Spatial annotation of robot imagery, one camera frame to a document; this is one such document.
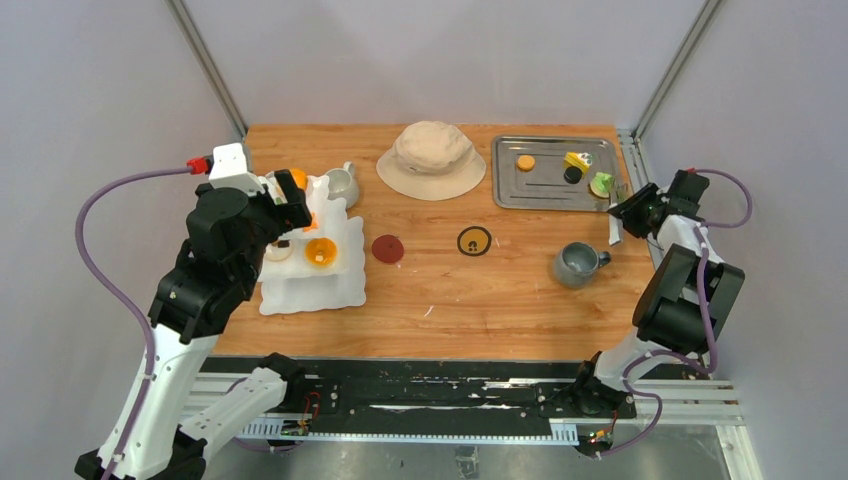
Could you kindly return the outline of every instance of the gray floor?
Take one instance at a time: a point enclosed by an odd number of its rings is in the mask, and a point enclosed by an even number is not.
[[[618,441],[636,427],[616,427]],[[213,460],[206,480],[550,480],[586,478],[729,479],[712,427],[657,427],[631,449],[596,462],[571,447],[482,445],[476,471],[458,445],[307,443],[283,456],[263,455],[227,445]]]

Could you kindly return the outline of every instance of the hat crown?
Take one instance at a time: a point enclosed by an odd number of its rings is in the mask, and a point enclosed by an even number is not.
[[[423,174],[456,169],[471,148],[471,141],[458,128],[443,122],[413,123],[395,141],[398,166]]]

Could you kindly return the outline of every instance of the hat brim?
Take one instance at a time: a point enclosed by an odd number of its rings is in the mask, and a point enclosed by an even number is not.
[[[486,162],[472,147],[471,158],[446,175],[414,173],[398,166],[397,151],[390,148],[377,161],[377,175],[393,190],[418,200],[436,202],[458,197],[474,189],[486,176]]]

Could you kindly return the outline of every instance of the beige hat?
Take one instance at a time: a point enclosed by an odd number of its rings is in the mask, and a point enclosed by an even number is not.
[[[486,175],[486,162],[455,126],[418,122],[380,157],[377,174],[406,196],[446,200],[476,187]]]

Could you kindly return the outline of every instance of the dark red disc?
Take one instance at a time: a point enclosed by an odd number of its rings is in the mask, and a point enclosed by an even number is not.
[[[371,253],[383,263],[397,263],[403,258],[403,244],[394,235],[383,235],[371,244]]]

